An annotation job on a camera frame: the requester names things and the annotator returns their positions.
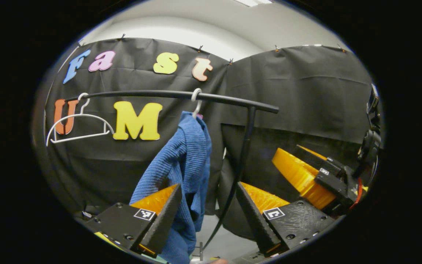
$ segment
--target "white ceiling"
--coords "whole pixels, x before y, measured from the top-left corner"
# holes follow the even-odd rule
[[[143,17],[180,17],[214,25],[262,50],[322,44],[350,50],[335,33],[280,3],[247,7],[234,0],[148,0],[119,13],[111,23]]]

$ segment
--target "white wall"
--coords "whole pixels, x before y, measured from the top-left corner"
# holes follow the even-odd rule
[[[322,44],[350,50],[315,20],[279,3],[247,7],[234,0],[148,0],[99,26],[81,41],[122,37],[167,40],[223,59],[239,59],[278,47]]]

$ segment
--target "black fabric backdrop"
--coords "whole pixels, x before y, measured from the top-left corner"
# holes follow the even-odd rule
[[[75,77],[63,84],[69,62],[86,50]],[[112,66],[104,71],[90,72],[89,65],[101,52],[113,50]],[[179,55],[176,72],[155,73],[153,65],[162,52]],[[211,60],[208,80],[200,82],[192,76],[195,58]],[[296,144],[333,157],[352,168],[356,152],[369,128],[365,114],[372,80],[361,62],[351,52],[338,48],[301,46],[263,52],[228,62],[204,51],[182,44],[143,38],[104,40],[78,47],[61,67],[50,89],[45,106],[44,135],[53,125],[54,102],[77,97],[83,92],[128,90],[175,90],[228,95],[255,100],[280,107],[278,114],[258,111],[251,151],[243,182],[273,193],[289,202],[298,192],[271,163],[276,149],[291,152]],[[128,203],[137,182],[163,145],[175,133],[183,110],[193,111],[196,103],[189,100],[151,97],[92,98],[84,113],[116,124],[118,101],[131,102],[136,115],[150,102],[159,103],[159,140],[114,140],[105,135],[74,140],[47,148],[51,170],[46,175],[55,194],[70,213],[81,210],[101,212],[115,202]],[[75,113],[79,113],[81,100]],[[237,166],[246,109],[220,103],[203,102],[201,114],[208,125],[213,144],[211,175],[206,200],[206,214],[215,214],[215,201],[224,206]],[[76,117],[72,132],[59,139],[99,133],[102,122]],[[227,155],[223,166],[224,147]],[[252,239],[237,202],[233,202],[224,227],[234,234]]]

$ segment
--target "black pole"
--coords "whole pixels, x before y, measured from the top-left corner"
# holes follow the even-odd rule
[[[208,244],[213,239],[214,235],[218,232],[219,228],[222,225],[222,222],[224,221],[224,217],[226,216],[226,213],[231,206],[232,199],[234,198],[234,195],[236,194],[237,184],[241,181],[243,171],[245,169],[245,163],[247,162],[248,158],[248,152],[250,150],[250,142],[251,142],[251,136],[253,131],[253,123],[255,121],[255,107],[248,107],[247,109],[247,125],[245,127],[245,135],[242,143],[241,153],[240,153],[240,160],[237,167],[237,173],[236,177],[234,177],[234,181],[232,183],[231,191],[229,192],[229,197],[227,198],[226,204],[224,205],[224,208],[221,212],[221,218],[218,221],[218,224],[216,224],[216,227],[214,228],[213,233],[211,234],[211,237],[208,239],[208,242],[204,245],[203,249],[206,249]]]
[[[91,95],[84,95],[82,99],[89,99],[92,97],[116,97],[116,96],[147,96],[147,97],[169,97],[169,98],[179,98],[179,99],[191,99],[193,92],[181,92],[181,91],[167,91],[167,90],[135,90],[135,91],[115,91],[115,92],[99,92],[93,93]],[[238,105],[243,107],[255,107],[256,110],[263,110],[266,112],[277,113],[280,108],[251,100],[245,100],[242,98],[224,96],[224,95],[214,95],[212,93],[203,93],[200,92],[196,96],[197,100],[206,100],[210,102],[225,103],[230,105]],[[71,97],[65,99],[66,102],[77,100],[77,97]]]

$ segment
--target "white floor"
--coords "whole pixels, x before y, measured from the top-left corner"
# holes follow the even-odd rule
[[[206,244],[218,221],[219,218],[216,215],[204,216],[201,231],[196,233],[197,247],[199,247],[200,242],[203,243],[203,246]],[[212,262],[215,257],[226,259],[229,264],[234,264],[231,261],[232,259],[241,257],[251,251],[258,251],[256,242],[236,236],[221,226],[204,250],[203,261],[200,261],[199,257],[193,257],[191,264],[206,264]],[[199,255],[199,249],[196,249],[193,254]]]

